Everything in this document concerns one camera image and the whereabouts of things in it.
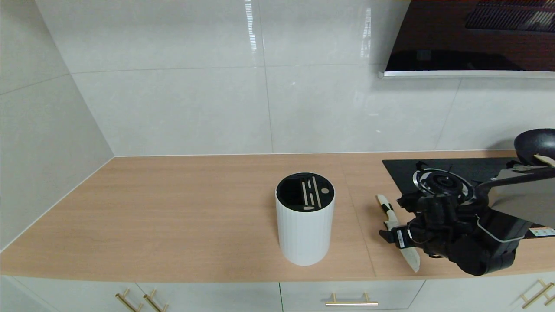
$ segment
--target kitchen counter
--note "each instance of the kitchen counter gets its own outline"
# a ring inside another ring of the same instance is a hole
[[[1,255],[2,274],[134,282],[377,280],[470,277],[446,259],[414,273],[378,230],[376,194],[401,193],[383,159],[511,157],[512,151],[114,158]],[[301,267],[281,254],[274,190],[315,172],[336,190],[330,250]],[[396,209],[400,222],[412,215]],[[555,238],[523,240],[512,267],[555,271]]]

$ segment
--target white wall tile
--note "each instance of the white wall tile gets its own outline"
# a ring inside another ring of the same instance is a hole
[[[377,70],[267,68],[274,152],[434,149],[460,80],[384,80]]]
[[[387,63],[409,2],[261,0],[266,65]]]
[[[271,153],[263,68],[74,74],[117,156]]]
[[[0,95],[0,246],[112,156],[67,74]]]
[[[465,78],[437,149],[513,149],[534,128],[555,128],[555,80]]]
[[[34,1],[2,0],[0,94],[68,73]]]
[[[69,71],[263,66],[257,0],[37,0]]]

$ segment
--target frying pan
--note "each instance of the frying pan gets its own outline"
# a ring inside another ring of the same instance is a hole
[[[555,129],[534,129],[519,134],[514,139],[514,149],[525,165],[545,166],[534,157],[539,154],[555,159]]]

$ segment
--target cabinet door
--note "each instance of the cabinet door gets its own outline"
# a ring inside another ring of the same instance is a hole
[[[57,312],[11,276],[2,275],[0,294],[0,311],[2,312]]]
[[[422,287],[423,280],[394,281],[324,281],[280,283],[283,311],[370,311],[407,309]],[[364,301],[367,293],[370,301],[378,301],[378,306],[326,307],[333,301]]]
[[[520,295],[542,276],[547,274],[429,279],[412,303],[411,311],[510,312],[523,304]]]
[[[536,279],[531,280],[529,284],[523,284],[521,286],[521,293],[528,300],[532,299],[534,295],[541,293],[544,289],[543,286],[537,281],[538,279],[542,279],[545,284],[549,284],[550,282],[555,283],[555,272],[533,274],[532,276]],[[545,303],[549,300],[548,298],[553,298],[554,296],[555,286],[551,287],[547,292],[545,292],[545,295],[540,296],[538,300],[530,304],[526,309],[522,308],[524,300],[522,298],[518,298],[514,304],[515,307],[512,312],[553,312],[555,311],[555,300],[551,302],[549,306],[546,306]]]
[[[125,299],[131,306],[138,308],[143,303],[143,292],[134,283],[15,278],[60,312],[129,312],[115,297],[126,289]]]
[[[279,283],[137,283],[167,312],[281,312]],[[145,311],[154,311],[146,302]]]

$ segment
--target gold cabinet handle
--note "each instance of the gold cabinet handle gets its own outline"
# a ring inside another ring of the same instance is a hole
[[[543,304],[545,306],[548,306],[548,305],[552,304],[555,301],[555,295],[553,295],[551,297],[548,297],[547,294],[546,294],[546,297],[547,297],[547,301],[546,301],[546,303]]]
[[[331,294],[333,301],[326,302],[326,306],[376,306],[378,301],[370,301],[368,298],[368,293],[364,293],[364,298],[366,301],[352,301],[352,302],[340,302],[335,298],[335,293]]]
[[[547,297],[547,291],[549,291],[551,287],[555,286],[553,282],[549,284],[545,284],[541,279],[539,279],[538,282],[543,286],[543,289],[540,290],[539,293],[535,294],[532,298],[530,298],[530,300],[528,300],[528,298],[526,298],[524,295],[521,295],[522,300],[524,300],[524,304],[522,305],[523,309],[528,308],[531,304],[536,302],[536,300],[538,300],[541,296],[545,295]],[[550,298],[548,299],[549,300],[545,303],[545,305],[548,305],[553,301],[553,299],[550,299]]]
[[[143,298],[144,300],[146,300],[148,302],[148,304],[150,304],[150,306],[156,311],[156,312],[166,312],[166,310],[168,309],[168,304],[166,303],[166,305],[164,305],[164,308],[161,309],[156,302],[154,302],[154,295],[156,294],[156,289],[154,289],[152,291],[152,293],[150,293],[149,295],[144,295]]]
[[[129,301],[127,301],[127,299],[125,298],[125,296],[127,296],[128,293],[129,293],[129,289],[126,289],[123,295],[116,294],[115,297],[118,298],[118,300],[121,301],[121,303],[123,303],[123,305],[125,305],[129,309],[129,311],[140,312],[140,310],[143,308],[143,304],[142,303],[139,304],[138,308],[135,308],[134,306],[132,306],[132,304],[129,303]]]

